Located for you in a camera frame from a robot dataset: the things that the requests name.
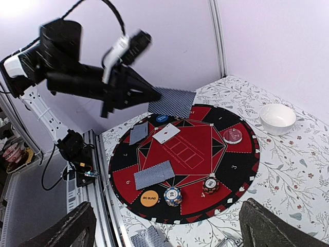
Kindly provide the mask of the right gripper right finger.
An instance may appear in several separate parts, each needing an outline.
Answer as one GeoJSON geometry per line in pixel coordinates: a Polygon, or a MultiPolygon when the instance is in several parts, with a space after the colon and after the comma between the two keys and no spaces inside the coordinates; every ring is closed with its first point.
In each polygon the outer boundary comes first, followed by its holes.
{"type": "Polygon", "coordinates": [[[244,246],[328,246],[284,222],[253,198],[242,203],[239,222],[244,246]]]}

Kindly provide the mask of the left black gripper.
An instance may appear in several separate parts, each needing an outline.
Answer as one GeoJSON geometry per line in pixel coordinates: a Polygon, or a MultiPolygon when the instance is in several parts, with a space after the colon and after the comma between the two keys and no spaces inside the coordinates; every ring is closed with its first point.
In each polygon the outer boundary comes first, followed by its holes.
{"type": "Polygon", "coordinates": [[[102,118],[108,118],[115,109],[123,110],[161,99],[161,93],[131,67],[115,66],[106,83],[102,76],[103,70],[98,67],[88,67],[86,72],[79,73],[47,72],[47,88],[53,93],[102,101],[102,118]]]}

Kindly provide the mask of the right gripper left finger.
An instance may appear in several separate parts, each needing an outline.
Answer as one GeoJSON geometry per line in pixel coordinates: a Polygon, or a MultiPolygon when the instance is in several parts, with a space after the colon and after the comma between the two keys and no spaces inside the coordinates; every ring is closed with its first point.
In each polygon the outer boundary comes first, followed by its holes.
{"type": "Polygon", "coordinates": [[[96,216],[84,201],[56,224],[20,246],[94,246],[96,216]]]}

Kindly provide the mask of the blue small blind button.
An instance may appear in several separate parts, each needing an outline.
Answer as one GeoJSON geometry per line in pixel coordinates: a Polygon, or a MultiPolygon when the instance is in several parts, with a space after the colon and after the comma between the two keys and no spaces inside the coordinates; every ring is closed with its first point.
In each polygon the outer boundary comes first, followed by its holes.
{"type": "Polygon", "coordinates": [[[168,120],[168,116],[167,115],[158,115],[156,117],[156,121],[157,122],[166,122],[168,120]]]}

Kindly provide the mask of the ace of diamonds card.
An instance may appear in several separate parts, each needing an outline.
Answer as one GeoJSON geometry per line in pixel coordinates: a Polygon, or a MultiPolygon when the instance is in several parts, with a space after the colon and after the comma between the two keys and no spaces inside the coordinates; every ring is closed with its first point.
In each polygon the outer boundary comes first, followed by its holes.
{"type": "Polygon", "coordinates": [[[165,127],[157,131],[152,137],[158,141],[160,144],[164,144],[172,137],[177,135],[180,132],[180,129],[173,124],[169,123],[165,127]]]}

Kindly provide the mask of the red black 100 chip stack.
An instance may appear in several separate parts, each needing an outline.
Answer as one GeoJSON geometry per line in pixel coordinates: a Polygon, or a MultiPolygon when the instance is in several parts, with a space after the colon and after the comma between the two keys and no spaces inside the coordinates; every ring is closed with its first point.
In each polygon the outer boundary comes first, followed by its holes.
{"type": "Polygon", "coordinates": [[[203,191],[206,194],[214,194],[218,191],[220,182],[217,178],[207,177],[203,181],[203,191]]]}

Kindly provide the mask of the orange big blind button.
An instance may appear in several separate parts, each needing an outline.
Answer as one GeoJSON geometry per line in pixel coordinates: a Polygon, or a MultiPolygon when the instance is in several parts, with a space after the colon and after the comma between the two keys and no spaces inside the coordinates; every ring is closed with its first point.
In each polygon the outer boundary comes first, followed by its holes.
{"type": "Polygon", "coordinates": [[[155,206],[158,203],[158,201],[159,201],[159,195],[154,190],[145,191],[140,198],[141,205],[145,207],[155,206]]]}

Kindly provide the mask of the dealt blue playing cards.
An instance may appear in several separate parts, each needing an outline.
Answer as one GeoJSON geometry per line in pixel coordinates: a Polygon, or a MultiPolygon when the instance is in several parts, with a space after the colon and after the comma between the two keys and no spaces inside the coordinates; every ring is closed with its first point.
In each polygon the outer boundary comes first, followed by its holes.
{"type": "Polygon", "coordinates": [[[134,173],[136,190],[164,182],[175,177],[170,161],[164,161],[145,170],[134,173]]]}

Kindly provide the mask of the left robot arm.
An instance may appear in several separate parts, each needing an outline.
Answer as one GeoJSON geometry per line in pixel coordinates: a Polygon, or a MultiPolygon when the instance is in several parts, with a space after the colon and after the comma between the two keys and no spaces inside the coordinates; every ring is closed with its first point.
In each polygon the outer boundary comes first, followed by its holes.
{"type": "Polygon", "coordinates": [[[151,43],[151,36],[122,31],[104,54],[101,67],[80,62],[82,26],[62,16],[40,27],[39,36],[23,49],[1,61],[1,73],[11,95],[31,110],[59,148],[80,142],[81,135],[64,125],[38,92],[46,81],[48,90],[102,101],[101,117],[158,101],[161,94],[132,69],[151,43]]]}

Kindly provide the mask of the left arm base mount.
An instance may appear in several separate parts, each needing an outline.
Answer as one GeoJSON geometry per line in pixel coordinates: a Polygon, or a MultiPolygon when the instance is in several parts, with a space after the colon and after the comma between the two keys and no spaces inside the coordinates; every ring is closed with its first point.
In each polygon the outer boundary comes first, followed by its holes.
{"type": "Polygon", "coordinates": [[[58,140],[56,146],[76,173],[77,187],[84,187],[95,181],[98,173],[93,162],[94,144],[87,144],[80,133],[69,129],[66,136],[58,140]]]}

